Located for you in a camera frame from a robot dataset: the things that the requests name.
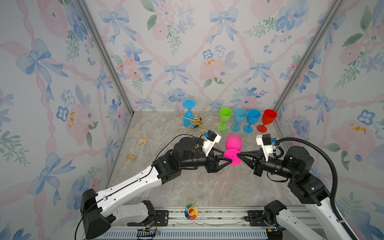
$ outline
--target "floral wallpaper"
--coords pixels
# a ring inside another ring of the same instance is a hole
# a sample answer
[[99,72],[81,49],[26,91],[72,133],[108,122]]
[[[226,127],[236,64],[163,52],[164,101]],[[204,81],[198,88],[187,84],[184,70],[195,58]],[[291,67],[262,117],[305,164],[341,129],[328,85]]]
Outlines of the floral wallpaper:
[[72,239],[130,115],[71,0],[0,3],[0,240]]
[[[306,139],[331,157],[337,206],[361,240],[384,239],[383,9],[382,0],[345,1],[278,119],[285,136]],[[310,151],[312,172],[330,189],[329,166]]]
[[86,3],[134,110],[185,111],[273,108],[332,1]]

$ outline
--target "light blue goblet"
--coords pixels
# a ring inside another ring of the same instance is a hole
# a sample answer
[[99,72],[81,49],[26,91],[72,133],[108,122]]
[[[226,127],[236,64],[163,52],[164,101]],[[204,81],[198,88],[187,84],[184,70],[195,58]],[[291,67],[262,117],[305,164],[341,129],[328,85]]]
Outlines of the light blue goblet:
[[235,110],[235,113],[233,114],[233,120],[235,121],[236,124],[233,124],[231,126],[231,130],[233,132],[239,132],[240,131],[240,126],[238,124],[242,123],[245,118],[247,117],[247,111],[245,109],[239,108]]
[[253,132],[253,128],[251,127],[251,125],[257,123],[257,121],[259,120],[261,115],[262,114],[258,110],[255,110],[255,109],[249,110],[248,115],[247,115],[247,122],[248,122],[249,125],[248,126],[245,125],[243,127],[244,132],[252,133]]

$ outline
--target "wallpaper panel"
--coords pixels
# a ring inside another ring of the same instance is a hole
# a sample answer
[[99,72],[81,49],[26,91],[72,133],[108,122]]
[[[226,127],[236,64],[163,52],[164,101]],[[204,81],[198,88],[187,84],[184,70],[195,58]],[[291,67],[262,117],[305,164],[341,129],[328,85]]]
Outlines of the wallpaper panel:
[[0,239],[73,239],[129,114],[72,1],[2,1],[0,29]]
[[[278,121],[285,136],[307,139],[331,157],[337,206],[362,240],[384,239],[383,7],[381,0],[345,2]],[[328,164],[309,151],[313,174],[331,189]]]
[[86,2],[136,111],[272,108],[331,3]]

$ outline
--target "green goblet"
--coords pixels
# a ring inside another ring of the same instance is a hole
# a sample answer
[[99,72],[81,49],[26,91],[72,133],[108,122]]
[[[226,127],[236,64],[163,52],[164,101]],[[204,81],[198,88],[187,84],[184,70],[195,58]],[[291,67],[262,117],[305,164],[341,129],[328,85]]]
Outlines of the green goblet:
[[221,124],[217,125],[217,129],[220,131],[225,131],[227,126],[224,124],[229,121],[232,115],[232,110],[230,108],[221,108],[219,118],[221,120]]

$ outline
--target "metal corner post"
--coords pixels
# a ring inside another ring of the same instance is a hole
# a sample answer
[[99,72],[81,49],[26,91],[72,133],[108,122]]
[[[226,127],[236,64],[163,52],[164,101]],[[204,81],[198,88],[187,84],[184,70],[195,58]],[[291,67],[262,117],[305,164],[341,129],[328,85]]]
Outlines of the metal corner post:
[[311,60],[313,54],[317,50],[320,41],[325,36],[326,31],[331,27],[334,19],[337,16],[337,13],[340,11],[341,6],[345,0],[334,0],[332,5],[330,6],[327,14],[324,17],[322,24],[319,26],[318,30],[313,36],[312,42],[309,44],[308,48],[305,50],[303,57],[301,58],[299,64],[297,65],[296,70],[292,73],[292,77],[289,80],[288,84],[285,86],[283,92],[281,93],[277,103],[275,104],[273,110],[278,111],[282,105],[284,104],[284,100],[287,98],[292,88],[294,87],[297,79],[300,77],[302,72],[305,69],[307,63]]
[[121,82],[119,81],[119,77],[117,76],[117,74],[113,68],[112,60],[109,58],[107,49],[106,49],[106,47],[105,47],[105,45],[101,39],[101,35],[100,35],[99,31],[96,28],[96,25],[94,23],[92,15],[89,12],[88,6],[85,3],[85,0],[75,0],[74,2],[75,2],[76,7],[80,11],[80,15],[82,16],[84,22],[87,25],[88,30],[92,35],[92,38],[94,39],[95,46],[98,49],[98,51],[100,52],[100,55],[106,64],[106,68],[107,68],[107,70],[108,70],[108,72],[112,78],[113,83],[116,86],[118,93],[120,94],[120,96],[122,98],[122,101],[123,101],[125,107],[128,109],[129,114],[132,117],[133,116],[133,109],[132,109],[131,105],[129,104],[127,94],[125,94],[124,88],[123,88]]

